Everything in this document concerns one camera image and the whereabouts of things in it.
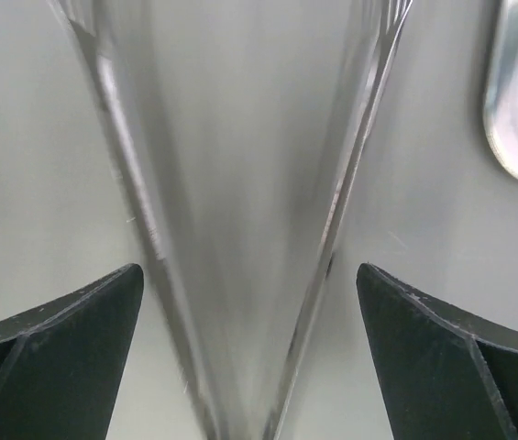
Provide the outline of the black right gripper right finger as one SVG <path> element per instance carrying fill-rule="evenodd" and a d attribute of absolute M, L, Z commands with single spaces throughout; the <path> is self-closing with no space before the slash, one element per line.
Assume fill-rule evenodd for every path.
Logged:
<path fill-rule="evenodd" d="M 369 263 L 356 286 L 396 439 L 518 439 L 518 331 Z"/>

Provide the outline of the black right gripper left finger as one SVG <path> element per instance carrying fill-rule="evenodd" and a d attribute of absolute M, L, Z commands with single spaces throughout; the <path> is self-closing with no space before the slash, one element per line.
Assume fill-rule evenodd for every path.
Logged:
<path fill-rule="evenodd" d="M 144 292 L 138 264 L 0 321 L 0 439 L 104 439 Z"/>

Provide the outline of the steel tweezers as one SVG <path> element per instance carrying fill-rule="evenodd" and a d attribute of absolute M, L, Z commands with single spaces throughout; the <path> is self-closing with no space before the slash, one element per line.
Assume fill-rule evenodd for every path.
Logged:
<path fill-rule="evenodd" d="M 208 439 L 274 439 L 407 1 L 57 1 Z"/>

